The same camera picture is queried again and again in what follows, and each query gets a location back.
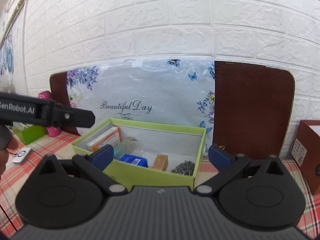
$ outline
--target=red checkered tablecloth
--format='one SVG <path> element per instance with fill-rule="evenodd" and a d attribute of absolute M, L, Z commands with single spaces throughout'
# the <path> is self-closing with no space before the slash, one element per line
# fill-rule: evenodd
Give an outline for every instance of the red checkered tablecloth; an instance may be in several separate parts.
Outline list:
<path fill-rule="evenodd" d="M 13 156 L 10 157 L 7 163 L 7 169 L 0 182 L 0 205 L 4 208 L 17 229 L 22 227 L 22 221 L 17 215 L 14 205 L 18 191 L 44 155 L 54 153 L 60 159 L 69 159 L 73 156 L 74 152 L 70 143 L 76 138 L 77 136 L 66 132 L 62 132 L 61 135 L 55 138 L 50 138 L 47 135 L 40 138 L 29 145 L 29 147 L 33 149 L 33 152 L 30 153 L 23 165 L 14 165 L 12 163 Z M 307 206 L 298 224 L 298 228 L 313 239 L 320 234 L 318 219 L 320 215 L 320 195 L 312 196 L 298 166 L 293 160 L 285 160 L 284 165 L 289 170 L 306 198 Z M 203 159 L 196 177 L 195 185 L 201 184 L 217 173 L 217 170 L 212 166 L 209 160 Z M 6 236 L 12 236 L 15 233 L 15 229 L 1 210 L 0 227 L 0 230 Z"/>

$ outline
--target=green cardboard box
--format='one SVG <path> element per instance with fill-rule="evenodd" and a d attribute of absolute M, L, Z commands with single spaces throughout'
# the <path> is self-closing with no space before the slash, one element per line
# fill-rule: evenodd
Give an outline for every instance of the green cardboard box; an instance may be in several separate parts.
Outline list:
<path fill-rule="evenodd" d="M 47 128 L 40 125 L 33 125 L 22 131 L 16 126 L 13 126 L 12 131 L 24 145 L 28 145 L 48 133 Z"/>
<path fill-rule="evenodd" d="M 195 177 L 203 156 L 205 128 L 109 118 L 72 143 L 75 153 L 91 154 L 92 152 L 86 150 L 86 143 L 112 126 L 119 127 L 121 139 L 130 136 L 143 146 L 144 153 L 132 154 L 147 156 L 148 167 L 152 167 L 157 154 L 165 154 L 168 155 L 168 168 L 167 171 L 157 171 L 113 160 L 103 171 L 105 174 L 123 184 L 128 190 L 135 185 L 194 188 Z M 192 176 L 170 173 L 171 169 L 185 160 L 192 160 L 196 164 Z"/>

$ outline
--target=label sticker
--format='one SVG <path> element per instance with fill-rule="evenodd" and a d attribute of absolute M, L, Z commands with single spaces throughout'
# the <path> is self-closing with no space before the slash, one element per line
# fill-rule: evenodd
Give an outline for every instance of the label sticker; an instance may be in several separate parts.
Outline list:
<path fill-rule="evenodd" d="M 131 164 L 138 165 L 140 161 L 140 159 L 134 159 Z"/>
<path fill-rule="evenodd" d="M 292 147 L 291 155 L 296 160 L 299 167 L 301 166 L 306 154 L 307 149 L 302 145 L 302 143 L 298 139 L 296 139 Z"/>

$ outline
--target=cable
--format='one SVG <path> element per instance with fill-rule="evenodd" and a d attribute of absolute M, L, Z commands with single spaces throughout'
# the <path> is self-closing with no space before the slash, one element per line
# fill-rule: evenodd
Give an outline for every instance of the cable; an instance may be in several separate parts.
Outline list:
<path fill-rule="evenodd" d="M 18 231 L 16 229 L 16 227 L 14 226 L 14 224 L 12 223 L 11 219 L 9 218 L 9 216 L 7 215 L 7 213 L 4 211 L 3 207 L 0 204 L 0 208 L 2 209 L 3 213 L 5 214 L 5 216 L 7 217 L 7 219 L 9 220 L 10 224 L 13 226 L 14 230 L 16 230 L 16 232 Z"/>
<path fill-rule="evenodd" d="M 8 149 L 7 149 L 7 151 L 8 151 Z M 12 154 L 12 155 L 17 155 L 17 153 L 11 153 L 11 152 L 9 152 L 9 151 L 8 151 L 8 153 L 10 153 L 10 154 Z"/>

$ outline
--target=pink bottle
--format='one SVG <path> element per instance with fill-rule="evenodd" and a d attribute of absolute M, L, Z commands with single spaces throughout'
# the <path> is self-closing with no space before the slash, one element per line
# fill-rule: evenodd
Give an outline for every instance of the pink bottle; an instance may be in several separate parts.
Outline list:
<path fill-rule="evenodd" d="M 52 99 L 51 93 L 49 91 L 43 91 L 38 94 L 38 98 L 43 98 L 43 99 Z M 48 135 L 50 137 L 56 137 L 61 133 L 61 129 L 55 128 L 55 127 L 47 127 L 48 130 Z"/>

